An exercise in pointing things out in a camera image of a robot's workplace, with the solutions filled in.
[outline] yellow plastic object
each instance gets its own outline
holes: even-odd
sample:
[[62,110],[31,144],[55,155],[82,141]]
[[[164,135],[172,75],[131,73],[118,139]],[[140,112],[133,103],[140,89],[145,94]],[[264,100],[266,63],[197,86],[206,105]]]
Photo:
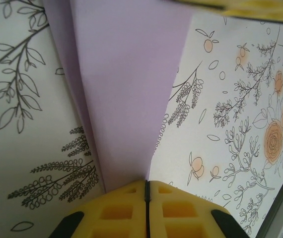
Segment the yellow plastic object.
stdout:
[[211,210],[229,212],[212,202],[167,185],[150,182],[150,237],[225,238]]
[[283,0],[176,0],[198,4],[224,16],[283,23]]
[[[223,207],[165,183],[137,181],[77,207],[50,238],[225,238],[213,210],[230,216]],[[233,223],[225,224],[234,232],[227,237],[238,237]]]

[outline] yellow object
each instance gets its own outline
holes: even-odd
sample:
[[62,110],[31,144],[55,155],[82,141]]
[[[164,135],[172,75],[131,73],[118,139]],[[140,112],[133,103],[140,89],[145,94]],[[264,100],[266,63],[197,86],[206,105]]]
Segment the yellow object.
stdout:
[[177,0],[201,5],[224,16],[283,23],[283,0]]
[[79,206],[49,238],[150,237],[248,236],[223,207],[159,181],[137,181]]

